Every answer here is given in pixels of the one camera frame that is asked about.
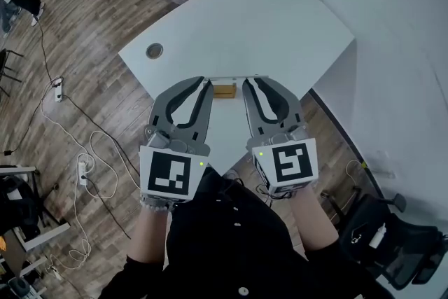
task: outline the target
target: white wall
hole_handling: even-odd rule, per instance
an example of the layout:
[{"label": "white wall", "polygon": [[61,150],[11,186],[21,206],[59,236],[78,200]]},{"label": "white wall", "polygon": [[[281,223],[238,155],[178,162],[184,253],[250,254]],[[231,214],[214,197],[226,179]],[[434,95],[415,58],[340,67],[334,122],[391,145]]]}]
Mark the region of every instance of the white wall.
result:
[{"label": "white wall", "polygon": [[[315,90],[368,164],[387,153],[396,179],[377,180],[407,198],[402,218],[448,232],[448,0],[322,2],[356,44]],[[394,295],[439,298],[447,287],[446,259],[429,284]]]}]

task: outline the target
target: power strip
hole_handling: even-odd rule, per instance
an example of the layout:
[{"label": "power strip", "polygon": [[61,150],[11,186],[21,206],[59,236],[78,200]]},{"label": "power strip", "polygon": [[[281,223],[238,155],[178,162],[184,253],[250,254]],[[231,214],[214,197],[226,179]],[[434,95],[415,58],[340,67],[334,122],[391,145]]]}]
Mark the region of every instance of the power strip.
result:
[{"label": "power strip", "polygon": [[82,186],[87,185],[87,179],[83,178],[85,176],[85,173],[87,172],[87,163],[84,161],[78,162],[78,176],[79,176],[79,184]]},{"label": "power strip", "polygon": [[62,79],[58,78],[55,81],[55,101],[61,102],[62,101]]},{"label": "power strip", "polygon": [[56,267],[52,265],[50,269],[53,271],[54,276],[57,278],[57,280],[62,281],[61,274],[57,271]]}]

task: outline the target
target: desk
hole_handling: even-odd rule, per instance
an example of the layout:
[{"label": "desk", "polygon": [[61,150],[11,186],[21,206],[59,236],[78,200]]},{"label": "desk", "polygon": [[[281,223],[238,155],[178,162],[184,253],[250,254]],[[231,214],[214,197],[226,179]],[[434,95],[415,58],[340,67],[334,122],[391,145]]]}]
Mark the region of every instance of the desk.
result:
[{"label": "desk", "polygon": [[[193,76],[236,78],[235,99],[213,100],[206,138],[209,163],[223,174],[246,154],[251,136],[244,77],[272,77],[301,98],[353,39],[319,0],[189,0],[119,54],[152,97]],[[146,57],[152,43],[164,48],[156,60]],[[190,96],[174,113],[177,123],[188,122],[194,102]]]},{"label": "desk", "polygon": [[[35,167],[5,167],[0,168],[0,176],[20,175],[20,174],[33,174],[36,171]],[[10,200],[22,198],[19,191],[15,190],[8,194]],[[0,254],[8,264],[8,267],[13,271],[16,277],[21,277],[33,270],[38,265],[44,263],[47,259],[42,257],[30,266],[22,270],[22,265],[26,259],[27,252],[35,248],[36,246],[47,242],[48,240],[56,237],[57,235],[65,232],[70,228],[68,223],[61,224],[56,228],[49,230],[37,237],[24,241],[18,228],[8,230],[3,234],[3,238],[6,243],[6,250],[0,250]]]}]

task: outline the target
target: forearm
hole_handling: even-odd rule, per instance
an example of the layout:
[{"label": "forearm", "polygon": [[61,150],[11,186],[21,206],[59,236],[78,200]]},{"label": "forearm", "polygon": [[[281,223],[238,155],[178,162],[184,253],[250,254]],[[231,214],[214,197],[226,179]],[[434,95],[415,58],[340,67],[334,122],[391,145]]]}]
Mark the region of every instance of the forearm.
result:
[{"label": "forearm", "polygon": [[163,263],[168,212],[142,207],[127,255],[141,263]]},{"label": "forearm", "polygon": [[298,190],[289,202],[306,251],[317,251],[337,241],[339,235],[336,228],[311,186]]}]

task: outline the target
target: electrical outlet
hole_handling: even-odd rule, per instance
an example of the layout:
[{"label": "electrical outlet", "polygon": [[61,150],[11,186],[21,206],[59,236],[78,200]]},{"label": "electrical outlet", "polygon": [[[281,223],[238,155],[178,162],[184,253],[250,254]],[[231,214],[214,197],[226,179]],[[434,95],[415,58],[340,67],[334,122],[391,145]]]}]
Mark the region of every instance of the electrical outlet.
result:
[{"label": "electrical outlet", "polygon": [[58,78],[55,80],[55,85],[57,87],[55,88],[55,101],[61,102],[62,101],[62,79]]},{"label": "electrical outlet", "polygon": [[85,176],[85,173],[87,172],[87,163],[84,161],[78,162],[78,176],[79,176],[79,184],[82,186],[87,185],[87,179],[84,179],[83,176]]}]

